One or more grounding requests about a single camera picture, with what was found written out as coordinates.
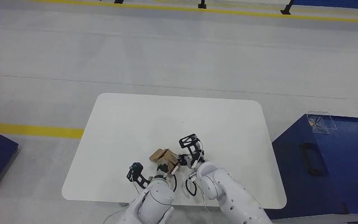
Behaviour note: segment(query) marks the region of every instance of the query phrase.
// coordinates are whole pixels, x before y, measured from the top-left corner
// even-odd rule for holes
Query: clear plastic container
[[[331,134],[337,130],[336,124],[328,112],[309,111],[307,119],[313,133]]]

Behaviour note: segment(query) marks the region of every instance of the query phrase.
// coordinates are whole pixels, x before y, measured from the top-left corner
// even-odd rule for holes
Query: cardboard box
[[[172,171],[174,169],[174,167],[178,164],[178,160],[176,159],[177,155],[175,153],[173,153],[170,149],[158,149],[155,151],[155,153],[153,153],[150,157],[149,160],[151,160],[152,162],[156,162],[157,164],[160,164],[162,162],[162,160],[167,160],[168,161],[168,169],[169,172]]]

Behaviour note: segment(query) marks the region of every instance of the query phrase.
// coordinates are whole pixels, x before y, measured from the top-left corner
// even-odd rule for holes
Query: black cable
[[[196,187],[196,184],[194,182],[192,182],[194,184],[194,187],[195,187],[195,190],[194,190],[194,193],[192,193],[189,188],[188,188],[188,180],[185,181],[185,188],[186,190],[189,192],[189,194],[191,196],[195,196],[196,195],[196,190],[197,190],[197,187]]]
[[[175,190],[177,189],[177,177],[175,176],[175,174],[173,174],[173,176],[174,176],[174,181],[175,181],[175,187],[174,187],[173,192],[175,192]]]

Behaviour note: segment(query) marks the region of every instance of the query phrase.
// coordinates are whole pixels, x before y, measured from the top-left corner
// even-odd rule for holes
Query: white table
[[[181,149],[195,133],[205,159],[226,168],[264,208],[282,208],[286,195],[261,106],[255,101],[194,97],[102,94],[97,98],[62,195],[69,200],[129,203],[137,192],[126,178],[140,162],[142,175],[156,173],[149,156],[158,148]],[[183,186],[189,169],[177,172],[175,205],[201,206]],[[206,206],[218,206],[207,200]]]

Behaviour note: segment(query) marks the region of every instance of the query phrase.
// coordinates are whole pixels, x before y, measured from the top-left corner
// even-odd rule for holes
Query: concrete floor
[[[248,99],[274,140],[310,110],[358,116],[357,40],[358,23],[2,2],[0,123],[84,128],[103,92]],[[21,148],[1,223],[102,223],[119,209],[62,198],[79,140],[8,137]],[[210,220],[178,207],[184,222]]]

